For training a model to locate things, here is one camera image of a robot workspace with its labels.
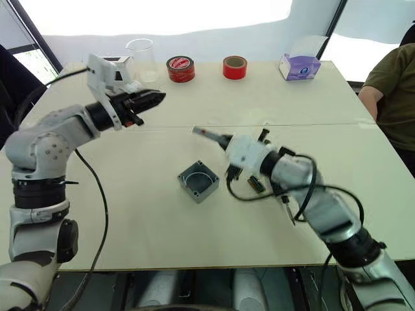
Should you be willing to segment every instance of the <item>purple tissue box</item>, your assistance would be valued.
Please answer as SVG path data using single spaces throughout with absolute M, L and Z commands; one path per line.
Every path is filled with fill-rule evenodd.
M 320 61 L 313 56 L 296 56 L 290 58 L 289 54 L 284 54 L 279 63 L 279 71 L 284 79 L 305 80 L 313 79 L 321 66 Z

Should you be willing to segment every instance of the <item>floor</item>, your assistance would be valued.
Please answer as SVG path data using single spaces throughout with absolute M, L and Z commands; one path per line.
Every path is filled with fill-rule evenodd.
M 270 311 L 295 311 L 289 281 L 284 269 L 256 268 L 255 271 L 262 280 Z M 318 296 L 314 282 L 318 284 L 320 282 L 318 277 L 321 267 L 301 268 L 300 271 L 311 311 L 316 310 Z M 125 310 L 134 307 L 153 273 L 153 271 L 134 273 L 130 280 Z M 231 306 L 231 270 L 195 270 L 195 273 L 195 288 L 198 290 L 193 293 L 193 299 L 197 303 Z M 83 273 L 62 273 L 53 285 L 47 310 L 59 310 L 73 295 L 83 275 Z M 114 304 L 113 294 L 122 290 L 122 286 L 119 286 L 119 283 L 117 285 L 117 277 L 119 277 L 118 273 L 95 273 L 75 310 L 116 310 L 112 305 Z M 338 279 L 335 269 L 332 267 L 327 271 L 324 289 L 324 306 L 327 306 L 327 309 L 324 307 L 324 310 L 341 311 L 338 303 Z

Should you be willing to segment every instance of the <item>person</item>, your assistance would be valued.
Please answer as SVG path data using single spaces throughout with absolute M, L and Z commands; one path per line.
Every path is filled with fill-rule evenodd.
M 415 43 L 387 54 L 359 98 L 415 177 Z

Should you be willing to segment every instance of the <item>olive green shirt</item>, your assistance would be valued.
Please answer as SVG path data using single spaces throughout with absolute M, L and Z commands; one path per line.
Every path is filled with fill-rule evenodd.
M 377 103 L 377 124 L 390 143 L 415 152 L 415 43 L 386 55 L 364 85 L 384 95 Z

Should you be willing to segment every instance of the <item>white wall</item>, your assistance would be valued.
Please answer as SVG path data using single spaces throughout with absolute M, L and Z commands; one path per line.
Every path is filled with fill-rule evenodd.
M 6 49 L 33 44 L 22 27 L 11 14 L 8 4 L 0 0 L 0 44 Z
M 346 80 L 363 82 L 413 20 L 412 0 L 349 0 L 322 59 L 332 60 Z
M 154 40 L 156 59 L 160 62 L 178 54 L 188 55 L 199 62 L 221 61 L 231 54 L 244 56 L 248 61 L 277 60 L 296 38 L 308 34 L 325 34 L 338 5 L 335 0 L 256 0 L 248 8 L 240 8 L 246 6 L 244 1 L 216 0 L 216 6 L 212 1 L 209 3 L 217 12 L 224 7 L 228 10 L 225 14 L 213 15 L 210 7 L 206 7 L 206 1 L 193 0 L 190 6 L 178 6 L 177 2 L 170 0 L 129 0 L 130 6 L 125 6 L 126 1 L 121 1 L 124 4 L 122 8 L 112 7 L 111 10 L 103 9 L 100 5 L 95 6 L 95 10 L 86 10 L 86 6 L 77 4 L 78 0 L 21 0 L 21 4 L 63 65 L 67 62 L 84 61 L 91 52 L 99 55 L 126 55 L 126 43 L 136 38 Z M 150 2 L 160 4 L 160 1 L 164 1 L 166 6 L 158 5 L 158 9 L 154 10 Z M 285 13 L 279 14 L 278 10 L 280 8 L 282 12 L 286 12 L 287 1 L 292 2 L 292 5 L 289 14 L 286 14 L 288 16 L 284 17 Z M 136 3 L 139 3 L 139 7 L 133 7 Z M 169 8 L 167 3 L 174 3 L 176 10 L 165 11 L 166 7 Z M 234 10 L 229 8 L 229 3 L 235 5 Z M 133 14 L 128 13 L 125 19 L 120 20 L 118 17 L 123 16 L 122 12 Z M 187 19 L 188 31 L 185 31 L 186 27 L 181 27 L 181 34 L 171 34 L 175 33 L 172 28 L 176 24 L 174 19 L 166 21 L 166 17 L 163 18 L 165 12 L 174 14 L 176 19 Z M 143 16 L 146 16 L 147 21 L 150 16 L 156 22 L 151 23 L 152 27 L 138 27 L 136 23 L 139 25 Z M 105 31 L 95 26 L 88 27 L 88 24 L 103 23 L 117 23 L 114 27 L 117 33 L 108 35 L 108 29 L 111 28 L 105 26 L 101 27 Z M 222 28 L 229 25 L 233 28 Z M 69 35 L 71 28 L 83 29 L 83 33 L 77 30 Z

